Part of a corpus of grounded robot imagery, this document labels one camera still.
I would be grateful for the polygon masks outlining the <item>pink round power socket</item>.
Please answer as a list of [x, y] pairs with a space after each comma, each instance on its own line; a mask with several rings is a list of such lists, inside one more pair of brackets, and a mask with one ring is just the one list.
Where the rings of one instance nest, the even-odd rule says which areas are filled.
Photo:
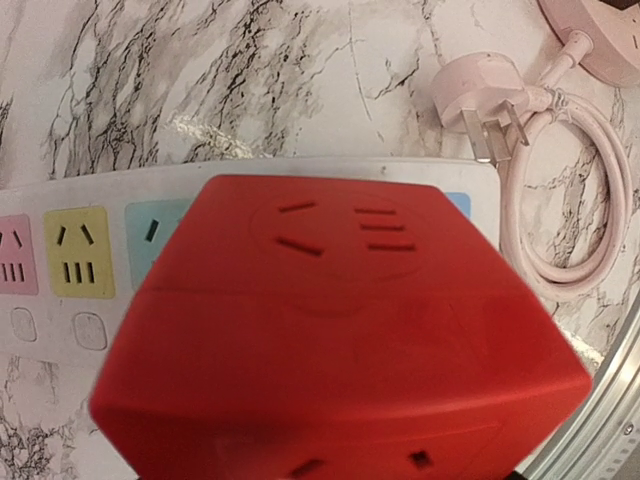
[[637, 1], [541, 1], [539, 6], [556, 36], [573, 46], [589, 39], [577, 62], [591, 75], [615, 87], [639, 84], [639, 3]]

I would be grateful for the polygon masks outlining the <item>red cube socket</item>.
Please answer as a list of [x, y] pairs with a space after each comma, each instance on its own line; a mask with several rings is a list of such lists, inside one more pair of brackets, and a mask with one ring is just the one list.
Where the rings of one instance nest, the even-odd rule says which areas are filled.
[[503, 479], [592, 379], [437, 188], [219, 175], [90, 399], [144, 479]]

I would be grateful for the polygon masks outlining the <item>white multicolour power strip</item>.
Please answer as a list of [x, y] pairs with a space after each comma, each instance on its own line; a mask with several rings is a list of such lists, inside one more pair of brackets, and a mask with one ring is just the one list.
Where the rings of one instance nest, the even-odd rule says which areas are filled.
[[1, 194], [1, 349], [98, 367], [126, 307], [191, 202], [222, 174], [431, 185], [491, 241], [500, 182], [489, 165], [438, 158], [261, 158], [87, 175]]

